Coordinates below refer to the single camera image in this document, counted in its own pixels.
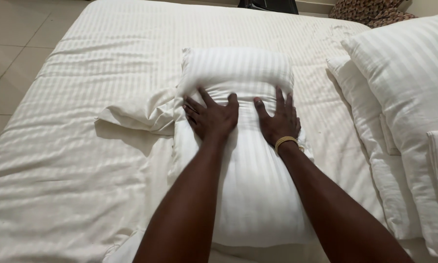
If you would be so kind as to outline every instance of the black bag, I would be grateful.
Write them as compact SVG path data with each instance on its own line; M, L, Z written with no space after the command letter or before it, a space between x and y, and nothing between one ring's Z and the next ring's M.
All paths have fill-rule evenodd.
M295 0L240 0L238 7L298 15Z

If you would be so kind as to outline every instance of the forearm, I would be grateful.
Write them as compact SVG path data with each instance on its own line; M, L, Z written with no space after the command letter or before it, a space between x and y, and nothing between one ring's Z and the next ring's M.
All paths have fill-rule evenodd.
M166 194L133 262L207 262L224 139L205 138Z
M295 143L283 143L279 155L332 262L412 262L388 230L323 174Z

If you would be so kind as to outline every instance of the bracelet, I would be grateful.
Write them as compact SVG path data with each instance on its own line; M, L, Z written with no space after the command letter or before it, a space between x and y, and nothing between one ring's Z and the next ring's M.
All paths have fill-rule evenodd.
M302 151L302 152L305 151L305 148L304 148L303 146L298 145L298 141L297 141L294 137L291 137L291 136L285 136L285 137L282 137L281 139L279 139L279 140L276 141L276 145L274 146L274 150L276 151L276 154L279 154L279 153L277 152L279 146L280 146L283 142L286 142L286 141L293 141L293 142L295 142L295 144L297 144L297 146L298 146L298 148L300 149L300 151Z

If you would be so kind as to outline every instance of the brown patterned fabric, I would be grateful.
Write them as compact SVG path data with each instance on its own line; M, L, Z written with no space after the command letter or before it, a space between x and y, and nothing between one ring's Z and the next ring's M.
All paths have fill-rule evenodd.
M362 23L371 28L386 26L398 21L416 18L401 12L397 7L404 0L339 0L329 18Z

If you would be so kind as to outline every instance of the white bedsheet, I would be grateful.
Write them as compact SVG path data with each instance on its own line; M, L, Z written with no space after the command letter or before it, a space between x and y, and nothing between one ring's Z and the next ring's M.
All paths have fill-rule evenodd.
M172 138L95 121L107 105L181 76L183 47L289 54L315 163L384 223L327 57L361 24L142 0L91 3L47 58L0 137L0 262L98 262L146 227L167 191ZM259 262L319 262L319 245L214 247Z

